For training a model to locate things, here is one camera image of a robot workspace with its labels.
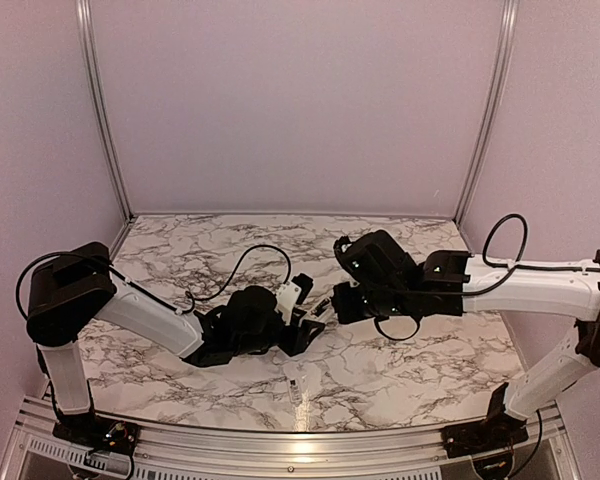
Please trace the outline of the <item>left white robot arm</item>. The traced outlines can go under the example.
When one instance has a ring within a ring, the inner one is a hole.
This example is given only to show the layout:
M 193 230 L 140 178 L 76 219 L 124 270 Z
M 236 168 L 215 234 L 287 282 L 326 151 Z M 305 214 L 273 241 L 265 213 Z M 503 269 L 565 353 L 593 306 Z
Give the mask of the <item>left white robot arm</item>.
M 277 291 L 253 285 L 234 292 L 210 311 L 159 298 L 118 271 L 109 249 L 91 242 L 72 251 L 50 252 L 31 261 L 15 289 L 29 287 L 16 307 L 36 345 L 52 399 L 66 426 L 86 445 L 105 438 L 106 423 L 94 412 L 78 346 L 94 319 L 126 329 L 197 368 L 229 364 L 242 355 L 272 348 L 289 357 L 305 352 L 324 331 L 318 314 L 301 305 L 313 288 L 305 274 L 288 274 Z

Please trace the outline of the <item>white remote control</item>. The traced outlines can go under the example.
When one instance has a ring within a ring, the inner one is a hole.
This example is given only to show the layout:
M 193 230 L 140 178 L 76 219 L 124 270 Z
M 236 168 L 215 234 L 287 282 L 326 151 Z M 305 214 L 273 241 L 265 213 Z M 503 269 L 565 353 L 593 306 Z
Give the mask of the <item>white remote control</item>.
M 331 309 L 332 299 L 330 296 L 325 296 L 309 309 L 307 318 L 313 321 L 323 321 Z

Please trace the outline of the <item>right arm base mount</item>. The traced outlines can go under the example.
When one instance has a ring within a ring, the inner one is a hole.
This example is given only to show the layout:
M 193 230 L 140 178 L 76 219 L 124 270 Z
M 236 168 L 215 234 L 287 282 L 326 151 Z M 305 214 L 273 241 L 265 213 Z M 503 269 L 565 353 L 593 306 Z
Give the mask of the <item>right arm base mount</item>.
M 509 383 L 505 382 L 492 393 L 483 419 L 441 429 L 443 447 L 448 458 L 509 448 L 529 439 L 526 421 L 506 413 L 505 393 L 508 386 Z

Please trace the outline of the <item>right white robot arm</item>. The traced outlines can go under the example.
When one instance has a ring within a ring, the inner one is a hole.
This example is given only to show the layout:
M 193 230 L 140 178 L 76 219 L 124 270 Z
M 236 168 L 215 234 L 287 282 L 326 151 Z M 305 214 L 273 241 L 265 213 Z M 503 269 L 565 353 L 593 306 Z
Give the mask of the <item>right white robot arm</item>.
M 351 282 L 333 289 L 341 324 L 479 312 L 547 314 L 574 319 L 565 337 L 523 376 L 494 395 L 495 409 L 481 419 L 475 438 L 495 448 L 546 402 L 600 369 L 600 250 L 573 262 L 488 260 L 461 250 L 438 250 L 416 263 L 393 237 L 377 230 L 334 244 Z

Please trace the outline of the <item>white battery cover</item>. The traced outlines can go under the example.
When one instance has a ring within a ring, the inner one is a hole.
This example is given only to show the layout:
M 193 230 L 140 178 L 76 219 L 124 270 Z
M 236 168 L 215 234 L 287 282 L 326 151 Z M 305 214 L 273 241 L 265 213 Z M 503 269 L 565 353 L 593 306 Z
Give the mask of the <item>white battery cover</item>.
M 296 379 L 288 380 L 288 391 L 291 402 L 294 405 L 299 405 L 302 402 L 302 390 Z

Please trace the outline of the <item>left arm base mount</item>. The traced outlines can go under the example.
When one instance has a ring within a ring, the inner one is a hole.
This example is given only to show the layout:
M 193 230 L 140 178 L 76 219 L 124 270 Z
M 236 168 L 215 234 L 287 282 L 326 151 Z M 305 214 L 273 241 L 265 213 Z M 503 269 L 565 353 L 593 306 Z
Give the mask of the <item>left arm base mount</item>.
M 52 407 L 56 415 L 54 437 L 88 447 L 93 452 L 113 452 L 125 456 L 134 454 L 138 424 L 100 416 L 92 407 L 86 413 L 71 415 L 65 414 L 55 401 Z

